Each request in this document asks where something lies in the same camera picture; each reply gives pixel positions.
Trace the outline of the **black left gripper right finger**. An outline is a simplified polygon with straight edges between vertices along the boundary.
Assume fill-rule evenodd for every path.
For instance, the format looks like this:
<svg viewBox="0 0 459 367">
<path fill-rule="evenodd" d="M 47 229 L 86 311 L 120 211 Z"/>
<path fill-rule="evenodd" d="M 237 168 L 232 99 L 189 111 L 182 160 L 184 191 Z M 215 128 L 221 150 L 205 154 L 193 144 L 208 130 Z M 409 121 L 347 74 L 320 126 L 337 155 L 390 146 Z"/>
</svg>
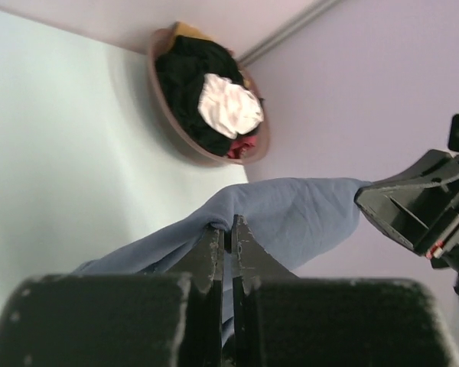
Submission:
<svg viewBox="0 0 459 367">
<path fill-rule="evenodd" d="M 431 292 L 410 279 L 299 278 L 236 216 L 237 366 L 459 366 Z"/>
</svg>

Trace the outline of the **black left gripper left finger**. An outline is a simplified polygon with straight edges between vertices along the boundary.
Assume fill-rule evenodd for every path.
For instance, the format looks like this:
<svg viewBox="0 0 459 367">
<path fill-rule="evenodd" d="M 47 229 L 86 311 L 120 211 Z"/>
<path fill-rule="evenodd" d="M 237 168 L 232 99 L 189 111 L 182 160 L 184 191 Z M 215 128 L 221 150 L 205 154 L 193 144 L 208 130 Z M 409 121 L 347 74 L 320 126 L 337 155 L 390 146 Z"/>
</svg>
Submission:
<svg viewBox="0 0 459 367">
<path fill-rule="evenodd" d="M 223 231 L 163 274 L 23 281 L 0 316 L 0 366 L 219 366 Z"/>
</svg>

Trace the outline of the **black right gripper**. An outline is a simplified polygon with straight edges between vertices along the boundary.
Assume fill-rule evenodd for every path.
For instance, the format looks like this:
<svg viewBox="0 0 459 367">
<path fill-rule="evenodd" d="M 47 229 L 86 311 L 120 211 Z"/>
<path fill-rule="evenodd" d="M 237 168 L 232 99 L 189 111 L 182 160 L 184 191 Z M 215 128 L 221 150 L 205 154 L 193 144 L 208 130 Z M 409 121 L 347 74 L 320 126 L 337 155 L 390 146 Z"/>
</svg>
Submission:
<svg viewBox="0 0 459 367">
<path fill-rule="evenodd" d="M 431 149 L 400 174 L 360 189 L 355 203 L 383 235 L 435 269 L 456 271 L 459 300 L 459 113 L 451 120 L 448 149 Z"/>
</svg>

